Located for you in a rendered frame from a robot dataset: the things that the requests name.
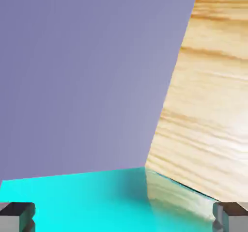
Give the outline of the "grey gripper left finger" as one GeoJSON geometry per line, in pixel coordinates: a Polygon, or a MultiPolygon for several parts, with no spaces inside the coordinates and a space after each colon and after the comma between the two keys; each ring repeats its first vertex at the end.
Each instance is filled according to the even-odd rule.
{"type": "Polygon", "coordinates": [[[0,232],[35,232],[32,202],[0,202],[0,232]]]}

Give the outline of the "large cyan box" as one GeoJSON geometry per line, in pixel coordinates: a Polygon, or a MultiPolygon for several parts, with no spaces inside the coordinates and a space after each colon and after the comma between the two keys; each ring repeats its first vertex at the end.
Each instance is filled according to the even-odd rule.
{"type": "Polygon", "coordinates": [[[33,202],[35,232],[213,232],[214,200],[147,168],[5,180],[33,202]]]}

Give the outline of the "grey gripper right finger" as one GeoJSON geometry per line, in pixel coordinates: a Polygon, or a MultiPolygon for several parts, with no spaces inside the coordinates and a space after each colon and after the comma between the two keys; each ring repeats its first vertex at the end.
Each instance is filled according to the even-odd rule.
{"type": "Polygon", "coordinates": [[[248,232],[248,202],[215,202],[212,232],[248,232]]]}

